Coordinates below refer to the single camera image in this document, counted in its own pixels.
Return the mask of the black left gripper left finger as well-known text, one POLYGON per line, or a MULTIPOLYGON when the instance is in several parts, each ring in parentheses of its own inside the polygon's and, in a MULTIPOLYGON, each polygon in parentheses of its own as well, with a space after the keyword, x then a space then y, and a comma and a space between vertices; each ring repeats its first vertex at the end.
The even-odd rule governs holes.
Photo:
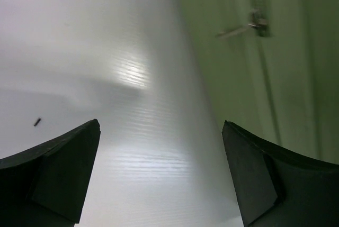
POLYGON ((1 226, 74 226, 100 140, 98 120, 1 159, 1 226))

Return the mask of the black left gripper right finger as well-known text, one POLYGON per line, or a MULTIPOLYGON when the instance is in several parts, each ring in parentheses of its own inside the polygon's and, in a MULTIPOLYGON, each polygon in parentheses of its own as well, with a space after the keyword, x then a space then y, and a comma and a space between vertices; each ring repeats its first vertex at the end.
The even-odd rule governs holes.
POLYGON ((338 165, 226 121, 225 152, 244 226, 338 226, 338 165))

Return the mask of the green suitcase blue lining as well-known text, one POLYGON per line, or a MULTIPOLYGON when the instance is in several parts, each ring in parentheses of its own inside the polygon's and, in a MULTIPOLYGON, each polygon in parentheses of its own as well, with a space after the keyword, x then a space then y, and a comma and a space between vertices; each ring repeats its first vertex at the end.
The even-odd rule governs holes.
POLYGON ((217 124, 338 163, 338 0, 179 0, 217 124), (215 35, 259 9, 270 36, 215 35))

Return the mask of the metal suitcase zipper pull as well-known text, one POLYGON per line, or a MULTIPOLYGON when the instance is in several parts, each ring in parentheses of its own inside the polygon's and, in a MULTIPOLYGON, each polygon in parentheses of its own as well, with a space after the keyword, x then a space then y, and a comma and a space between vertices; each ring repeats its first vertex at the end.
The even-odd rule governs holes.
POLYGON ((259 37, 269 37, 269 21, 259 9, 253 9, 249 13, 249 22, 232 30, 223 30, 215 35, 218 39, 231 38, 233 36, 245 33, 248 30, 254 30, 259 37))

